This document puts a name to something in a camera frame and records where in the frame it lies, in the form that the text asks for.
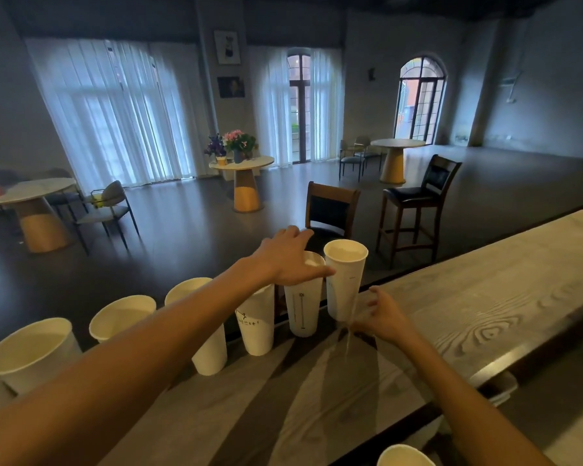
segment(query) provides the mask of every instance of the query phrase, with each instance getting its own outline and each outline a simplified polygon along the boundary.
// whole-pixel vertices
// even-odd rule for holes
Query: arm
[[[0,410],[0,466],[97,464],[252,293],[334,273],[304,264],[312,234],[279,231],[251,257]]]
[[[434,392],[454,434],[455,443],[474,466],[553,463],[489,401],[462,379],[414,328],[397,303],[378,286],[375,309],[352,330],[375,334],[396,345],[412,361]]]

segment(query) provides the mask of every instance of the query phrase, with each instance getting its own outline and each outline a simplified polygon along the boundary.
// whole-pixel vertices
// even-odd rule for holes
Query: white table top
[[[210,168],[214,168],[215,170],[251,170],[252,168],[261,168],[272,163],[274,163],[274,157],[262,155],[244,160],[242,163],[233,163],[232,161],[227,165],[218,165],[217,162],[212,162],[210,163]]]
[[[14,186],[5,188],[5,193],[0,196],[0,204],[28,201],[47,194],[58,193],[75,184],[76,180],[73,178],[46,178],[21,181]]]
[[[427,145],[425,140],[416,139],[378,139],[372,140],[371,145],[376,147],[412,148]]]

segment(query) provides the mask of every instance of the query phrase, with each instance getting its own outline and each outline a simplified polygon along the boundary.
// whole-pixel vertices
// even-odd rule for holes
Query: framed photo
[[[214,31],[216,55],[220,65],[240,65],[240,44],[236,31]]]
[[[220,98],[244,98],[244,82],[240,77],[217,77]]]

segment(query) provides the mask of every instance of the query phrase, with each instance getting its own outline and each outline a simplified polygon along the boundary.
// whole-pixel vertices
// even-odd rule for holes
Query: hand
[[[282,228],[271,239],[264,239],[251,258],[261,268],[269,269],[272,283],[282,286],[333,275],[330,266],[305,265],[304,248],[311,235],[312,230],[300,232],[296,226]]]
[[[367,304],[374,306],[375,309],[366,319],[354,321],[350,325],[351,331],[378,336],[400,348],[408,341],[420,337],[410,319],[406,317],[393,297],[385,293],[379,286],[372,286],[369,290],[378,296],[377,299],[369,301]]]

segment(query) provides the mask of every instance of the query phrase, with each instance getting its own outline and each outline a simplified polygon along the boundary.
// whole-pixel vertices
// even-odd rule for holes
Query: round table
[[[427,145],[425,140],[415,139],[378,139],[372,140],[374,147],[384,147],[388,149],[387,159],[382,168],[380,181],[383,183],[404,184],[404,149],[413,147],[423,147]]]
[[[236,212],[255,212],[263,209],[264,205],[259,199],[253,168],[261,168],[272,163],[274,163],[274,157],[263,155],[244,160],[242,163],[218,165],[218,163],[212,162],[210,168],[235,172],[233,210]]]
[[[69,232],[44,196],[75,184],[73,178],[22,181],[6,189],[0,196],[0,205],[9,205],[15,209],[24,241],[32,253],[61,249],[71,243]]]

